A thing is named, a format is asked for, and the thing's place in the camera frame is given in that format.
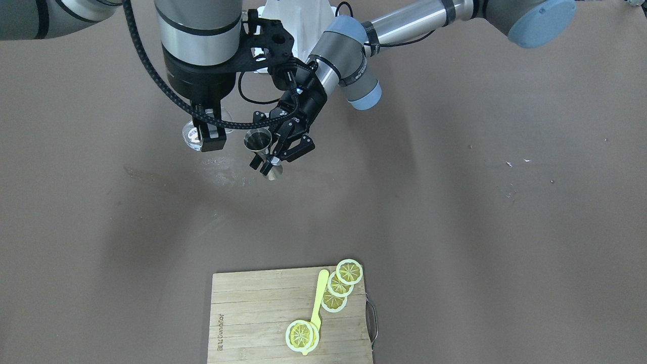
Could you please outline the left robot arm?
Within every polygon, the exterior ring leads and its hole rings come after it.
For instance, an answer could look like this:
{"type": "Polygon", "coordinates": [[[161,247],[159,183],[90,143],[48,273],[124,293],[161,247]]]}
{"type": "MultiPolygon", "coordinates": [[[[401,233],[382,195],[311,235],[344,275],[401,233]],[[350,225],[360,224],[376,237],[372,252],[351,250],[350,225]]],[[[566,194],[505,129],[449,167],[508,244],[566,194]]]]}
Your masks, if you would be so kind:
{"type": "Polygon", "coordinates": [[[339,16],[323,31],[307,60],[288,61],[268,69],[285,93],[268,114],[254,121],[278,119],[275,126],[248,132],[245,147],[254,152],[250,167],[268,179],[314,150],[309,136],[314,122],[334,90],[344,91],[356,110],[368,110],[382,96],[368,60],[382,49],[425,39],[456,21],[483,18],[521,48],[543,46],[571,23],[574,1],[418,1],[372,21],[339,16]]]}

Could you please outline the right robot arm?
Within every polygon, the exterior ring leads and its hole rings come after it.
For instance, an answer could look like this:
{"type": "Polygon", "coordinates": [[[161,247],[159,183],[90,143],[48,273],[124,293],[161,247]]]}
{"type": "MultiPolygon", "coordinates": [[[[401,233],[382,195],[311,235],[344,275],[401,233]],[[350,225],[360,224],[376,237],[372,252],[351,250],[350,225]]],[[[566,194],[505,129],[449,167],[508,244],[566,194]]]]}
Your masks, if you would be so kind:
{"type": "Polygon", "coordinates": [[[77,33],[122,9],[137,57],[157,87],[192,116],[197,150],[221,150],[232,122],[221,102],[235,83],[225,71],[241,42],[240,1],[154,1],[167,80],[144,48],[132,1],[2,1],[2,40],[44,40],[77,33]]]}

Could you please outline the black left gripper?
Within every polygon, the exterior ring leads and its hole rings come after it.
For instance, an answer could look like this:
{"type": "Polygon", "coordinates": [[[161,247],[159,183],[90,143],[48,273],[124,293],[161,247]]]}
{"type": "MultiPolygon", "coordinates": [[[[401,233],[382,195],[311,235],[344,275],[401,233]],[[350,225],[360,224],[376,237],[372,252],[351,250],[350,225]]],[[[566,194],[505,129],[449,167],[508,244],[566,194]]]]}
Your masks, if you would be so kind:
{"type": "MultiPolygon", "coordinates": [[[[287,90],[278,102],[278,105],[270,111],[270,118],[284,117],[293,110],[290,122],[295,127],[295,132],[308,132],[310,125],[319,115],[328,95],[324,86],[317,76],[296,76],[298,90],[298,106],[294,104],[290,92],[287,90]]],[[[272,170],[280,174],[283,172],[282,163],[291,163],[303,155],[312,152],[316,147],[312,138],[307,134],[299,134],[298,138],[294,135],[293,139],[286,139],[280,143],[280,140],[273,151],[272,157],[269,155],[269,147],[272,144],[272,133],[267,127],[257,127],[249,131],[249,150],[254,152],[255,156],[250,162],[250,167],[254,170],[259,167],[261,170],[272,170]]]]}

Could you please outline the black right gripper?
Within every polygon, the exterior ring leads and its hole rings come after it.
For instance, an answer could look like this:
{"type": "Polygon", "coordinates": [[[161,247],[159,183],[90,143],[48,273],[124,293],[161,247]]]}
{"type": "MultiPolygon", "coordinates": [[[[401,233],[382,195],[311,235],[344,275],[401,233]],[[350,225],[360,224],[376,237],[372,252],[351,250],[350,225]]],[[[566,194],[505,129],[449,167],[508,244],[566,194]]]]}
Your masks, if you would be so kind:
{"type": "MultiPolygon", "coordinates": [[[[188,99],[192,109],[203,112],[216,120],[222,119],[220,102],[229,95],[236,85],[235,72],[217,72],[217,67],[194,65],[183,62],[163,49],[166,75],[169,85],[182,97],[188,99]]],[[[201,152],[224,149],[226,132],[224,127],[215,126],[199,118],[192,117],[197,129],[201,152]]]]}

